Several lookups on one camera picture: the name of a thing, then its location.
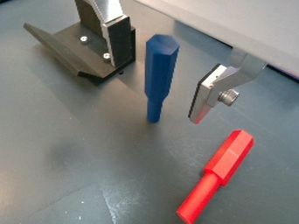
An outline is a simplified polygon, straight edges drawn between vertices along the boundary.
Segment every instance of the metal clamp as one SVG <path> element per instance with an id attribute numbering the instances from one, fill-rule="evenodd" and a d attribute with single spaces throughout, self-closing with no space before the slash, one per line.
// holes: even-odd
<path id="1" fill-rule="evenodd" d="M 119 0 L 75 0 L 80 22 L 54 35 L 24 24 L 70 71 L 104 81 L 136 59 L 136 31 Z"/>
<path id="2" fill-rule="evenodd" d="M 229 63 L 230 67 L 217 65 L 199 82 L 188 114 L 196 124 L 218 102 L 233 105 L 239 97 L 239 92 L 233 88 L 253 81 L 267 65 L 262 59 L 238 48 L 233 49 Z"/>

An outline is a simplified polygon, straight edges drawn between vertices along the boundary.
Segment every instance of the red plastic peg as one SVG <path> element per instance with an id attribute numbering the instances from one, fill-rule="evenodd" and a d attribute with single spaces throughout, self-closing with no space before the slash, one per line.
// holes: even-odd
<path id="1" fill-rule="evenodd" d="M 186 223 L 195 222 L 218 188 L 230 182 L 253 145 L 254 137 L 245 130 L 231 132 L 203 168 L 204 176 L 200 182 L 176 211 Z"/>

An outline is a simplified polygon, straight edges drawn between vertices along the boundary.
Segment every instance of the screw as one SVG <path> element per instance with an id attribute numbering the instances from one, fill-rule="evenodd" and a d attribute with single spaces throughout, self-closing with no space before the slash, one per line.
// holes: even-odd
<path id="1" fill-rule="evenodd" d="M 238 98 L 239 92 L 235 89 L 230 89 L 221 93 L 219 102 L 223 102 L 230 107 Z"/>
<path id="2" fill-rule="evenodd" d="M 106 52 L 103 54 L 103 58 L 104 58 L 104 61 L 110 61 L 110 53 L 108 52 Z"/>
<path id="3" fill-rule="evenodd" d="M 90 41 L 90 38 L 87 36 L 82 36 L 79 40 L 82 44 L 87 44 Z"/>

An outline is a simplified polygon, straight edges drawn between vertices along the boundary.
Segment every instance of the blue block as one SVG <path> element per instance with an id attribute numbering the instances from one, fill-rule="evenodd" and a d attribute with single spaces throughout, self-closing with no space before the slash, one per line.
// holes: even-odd
<path id="1" fill-rule="evenodd" d="M 164 98 L 170 94 L 179 44 L 170 35 L 154 35 L 146 42 L 144 93 L 148 98 L 147 120 L 160 119 Z"/>

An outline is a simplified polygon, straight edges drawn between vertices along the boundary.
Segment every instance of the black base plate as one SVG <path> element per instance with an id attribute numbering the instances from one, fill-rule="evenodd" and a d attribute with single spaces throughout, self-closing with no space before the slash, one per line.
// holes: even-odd
<path id="1" fill-rule="evenodd" d="M 107 41 L 82 23 L 76 23 L 54 35 L 30 24 L 24 24 L 24 29 L 51 50 L 60 63 L 75 75 L 98 82 L 106 81 L 136 59 L 136 30 L 134 27 L 131 29 L 132 58 L 119 67 L 114 67 L 111 62 L 103 58 L 103 54 L 108 53 Z M 80 42 L 82 36 L 88 37 L 86 44 Z"/>

